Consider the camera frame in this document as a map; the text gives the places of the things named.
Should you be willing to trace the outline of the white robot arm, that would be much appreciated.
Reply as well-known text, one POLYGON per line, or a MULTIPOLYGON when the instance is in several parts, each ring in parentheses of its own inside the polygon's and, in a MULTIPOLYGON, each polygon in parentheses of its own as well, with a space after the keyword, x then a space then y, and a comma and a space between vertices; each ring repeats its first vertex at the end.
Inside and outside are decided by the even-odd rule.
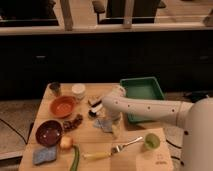
POLYGON ((213 98, 195 103, 133 99, 122 86, 115 86, 102 97, 102 104, 111 115, 135 114, 182 128, 180 171, 213 171, 213 98))

